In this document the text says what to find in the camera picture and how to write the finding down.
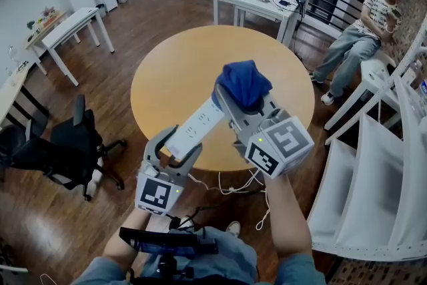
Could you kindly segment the wooden side table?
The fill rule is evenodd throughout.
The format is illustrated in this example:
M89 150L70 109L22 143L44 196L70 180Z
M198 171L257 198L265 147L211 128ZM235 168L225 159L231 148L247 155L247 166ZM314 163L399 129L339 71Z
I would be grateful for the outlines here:
M25 50L33 52L34 62L44 75L47 75L47 71L41 64L40 54L36 47L42 48L42 39L68 17L68 14L64 11L54 10L48 16L38 18L31 29L31 34L25 44Z

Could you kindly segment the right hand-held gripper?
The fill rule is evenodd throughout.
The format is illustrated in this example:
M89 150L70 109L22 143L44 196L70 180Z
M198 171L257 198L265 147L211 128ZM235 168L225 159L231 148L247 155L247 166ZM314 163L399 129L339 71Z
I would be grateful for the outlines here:
M296 116L281 108L271 93L258 98L256 111L245 113L220 84L215 93L229 126L236 134L233 146L249 164L274 179L301 164L314 141Z

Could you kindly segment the small white desk lamp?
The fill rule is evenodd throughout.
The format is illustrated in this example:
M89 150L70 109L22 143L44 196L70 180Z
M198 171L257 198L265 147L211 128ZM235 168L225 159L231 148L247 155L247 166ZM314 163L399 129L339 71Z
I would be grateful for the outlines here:
M10 45L8 47L9 58L17 64L17 73L21 72L28 64L27 60L22 60L18 48Z

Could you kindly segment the person's white shoe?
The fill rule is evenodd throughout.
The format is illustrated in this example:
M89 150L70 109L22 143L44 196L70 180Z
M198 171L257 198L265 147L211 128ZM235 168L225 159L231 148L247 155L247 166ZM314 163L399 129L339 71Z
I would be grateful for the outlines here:
M238 238L240 236L241 225L238 221L231 222L226 228L226 232Z

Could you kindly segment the beige curved desk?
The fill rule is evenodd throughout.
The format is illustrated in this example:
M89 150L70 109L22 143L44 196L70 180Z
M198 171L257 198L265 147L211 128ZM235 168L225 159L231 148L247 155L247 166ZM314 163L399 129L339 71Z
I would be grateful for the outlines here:
M24 65L20 70L13 71L7 81L0 87L0 130L3 120L21 91L28 71L28 65Z

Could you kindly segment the white metal shelf rack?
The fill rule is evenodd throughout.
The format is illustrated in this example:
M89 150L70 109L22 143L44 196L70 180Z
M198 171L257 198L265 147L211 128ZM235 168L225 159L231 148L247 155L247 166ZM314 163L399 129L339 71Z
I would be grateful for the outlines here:
M384 101L329 147L308 216L313 249L343 258L394 262L427 258L427 117L402 74L427 53L427 15L394 72L400 119Z

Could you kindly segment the black chest-mounted phone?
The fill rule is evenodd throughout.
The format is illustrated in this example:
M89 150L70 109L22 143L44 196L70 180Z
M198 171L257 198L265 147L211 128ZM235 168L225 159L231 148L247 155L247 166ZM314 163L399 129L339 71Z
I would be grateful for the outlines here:
M147 231L133 231L131 245L138 251L159 256L157 276L136 278L133 271L130 282L133 285L180 285L194 279L194 269L177 267L178 256L193 259L199 256L215 255L218 244L214 238L196 234L175 234Z

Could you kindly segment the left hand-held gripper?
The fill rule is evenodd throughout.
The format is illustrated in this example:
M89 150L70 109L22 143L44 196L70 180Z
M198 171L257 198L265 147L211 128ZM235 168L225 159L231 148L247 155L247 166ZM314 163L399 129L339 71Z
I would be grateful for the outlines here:
M178 164L162 167L159 152L177 128L178 125L165 128L147 142L144 161L137 174L135 207L158 216L168 214L178 201L186 176L203 150L202 143L199 143Z

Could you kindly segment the white power strip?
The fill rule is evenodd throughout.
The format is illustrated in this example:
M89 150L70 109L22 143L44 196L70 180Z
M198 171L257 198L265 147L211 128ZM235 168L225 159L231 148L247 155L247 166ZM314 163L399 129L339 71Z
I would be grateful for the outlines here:
M209 97L166 141L166 149L182 160L223 118L223 111Z

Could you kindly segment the person's left forearm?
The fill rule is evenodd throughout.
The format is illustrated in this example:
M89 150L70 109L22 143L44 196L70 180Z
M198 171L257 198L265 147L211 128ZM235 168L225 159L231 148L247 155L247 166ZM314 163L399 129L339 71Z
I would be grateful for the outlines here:
M131 268L138 251L131 245L133 231L145 230L151 214L135 208L106 243L102 256L115 262L122 270Z

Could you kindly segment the blue cloth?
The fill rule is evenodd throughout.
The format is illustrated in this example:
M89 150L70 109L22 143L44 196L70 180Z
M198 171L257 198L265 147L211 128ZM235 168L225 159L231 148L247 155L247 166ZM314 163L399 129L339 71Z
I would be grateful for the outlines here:
M223 66L215 85L224 87L243 109L252 109L272 90L272 83L262 75L254 60L239 61Z

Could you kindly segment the person's right forearm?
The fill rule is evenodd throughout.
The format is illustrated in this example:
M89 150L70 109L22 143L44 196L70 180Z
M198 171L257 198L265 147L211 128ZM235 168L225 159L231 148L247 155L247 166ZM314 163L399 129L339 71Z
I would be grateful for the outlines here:
M272 239L279 259L312 255L312 237L287 175L264 179Z

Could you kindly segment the black office chair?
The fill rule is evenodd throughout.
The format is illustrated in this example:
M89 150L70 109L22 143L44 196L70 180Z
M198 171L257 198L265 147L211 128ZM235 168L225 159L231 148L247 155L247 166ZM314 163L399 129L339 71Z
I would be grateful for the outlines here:
M126 145L123 139L103 144L93 111L85 107L85 96L79 94L73 117L55 125L48 140L33 135L33 120L24 129L8 125L0 130L0 172L7 168L40 171L67 190L82 186L83 197L89 202L92 196L87 191L94 171L113 180L117 189L125 188L123 180L104 170L99 160L114 147Z

